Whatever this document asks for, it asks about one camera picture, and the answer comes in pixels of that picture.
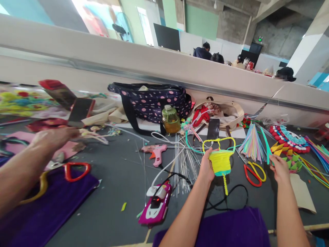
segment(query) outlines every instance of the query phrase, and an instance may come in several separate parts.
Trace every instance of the pink glue gun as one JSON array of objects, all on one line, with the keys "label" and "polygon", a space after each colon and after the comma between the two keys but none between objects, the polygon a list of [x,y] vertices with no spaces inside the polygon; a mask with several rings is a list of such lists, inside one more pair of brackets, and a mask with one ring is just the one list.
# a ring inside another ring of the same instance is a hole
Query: pink glue gun
[{"label": "pink glue gun", "polygon": [[162,164],[162,152],[167,150],[167,145],[151,145],[144,146],[140,150],[136,150],[136,152],[144,152],[144,153],[152,153],[150,159],[155,158],[153,165],[155,167],[159,167]]}]

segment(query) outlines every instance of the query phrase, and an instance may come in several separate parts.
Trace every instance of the hand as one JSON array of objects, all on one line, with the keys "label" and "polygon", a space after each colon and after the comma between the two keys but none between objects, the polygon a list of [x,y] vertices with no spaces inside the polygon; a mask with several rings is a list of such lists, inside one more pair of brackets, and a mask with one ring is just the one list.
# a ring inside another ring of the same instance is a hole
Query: hand
[{"label": "hand", "polygon": [[213,181],[215,174],[214,170],[212,169],[211,161],[209,160],[209,155],[212,152],[212,148],[209,148],[205,155],[203,156],[201,160],[201,165],[200,165],[200,171],[199,171],[199,176],[198,178],[201,178],[202,180],[205,180],[206,182],[211,182]]},{"label": "hand", "polygon": [[270,169],[274,172],[274,178],[278,184],[290,183],[290,174],[287,162],[277,155],[271,155],[270,160],[274,164],[274,166],[271,164]]},{"label": "hand", "polygon": [[63,127],[58,129],[44,130],[36,134],[30,146],[42,147],[47,151],[56,152],[63,147],[70,139],[80,136],[75,127]]}]

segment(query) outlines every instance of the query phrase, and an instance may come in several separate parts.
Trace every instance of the polka dot bag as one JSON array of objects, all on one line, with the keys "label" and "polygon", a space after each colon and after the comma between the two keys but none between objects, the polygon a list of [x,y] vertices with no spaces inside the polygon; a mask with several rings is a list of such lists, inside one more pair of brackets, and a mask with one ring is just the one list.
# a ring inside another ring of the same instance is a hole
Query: polka dot bag
[{"label": "polka dot bag", "polygon": [[161,112],[165,105],[176,108],[179,118],[186,118],[192,107],[191,96],[181,86],[114,82],[108,86],[108,90],[121,95],[123,109],[130,124],[138,133],[145,135],[150,135],[151,131],[141,130],[136,117],[161,124],[163,132]]}]

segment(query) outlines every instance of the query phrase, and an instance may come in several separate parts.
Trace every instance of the window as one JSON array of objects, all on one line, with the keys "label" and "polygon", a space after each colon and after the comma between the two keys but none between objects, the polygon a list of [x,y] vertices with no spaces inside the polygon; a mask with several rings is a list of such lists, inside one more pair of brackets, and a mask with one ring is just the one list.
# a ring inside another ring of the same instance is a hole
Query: window
[{"label": "window", "polygon": [[145,36],[146,43],[148,45],[154,46],[153,37],[150,28],[150,22],[148,21],[146,10],[140,7],[137,7],[139,18],[143,27],[143,32]]}]

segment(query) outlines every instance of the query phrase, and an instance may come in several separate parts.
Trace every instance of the smartphone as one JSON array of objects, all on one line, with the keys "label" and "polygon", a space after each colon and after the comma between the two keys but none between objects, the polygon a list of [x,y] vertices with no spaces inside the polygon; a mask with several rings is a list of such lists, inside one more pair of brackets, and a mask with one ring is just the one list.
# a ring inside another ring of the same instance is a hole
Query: smartphone
[{"label": "smartphone", "polygon": [[219,119],[210,118],[208,125],[207,140],[215,140],[219,138]]},{"label": "smartphone", "polygon": [[68,125],[83,128],[85,125],[81,120],[90,117],[94,105],[94,99],[77,98],[72,106]]}]

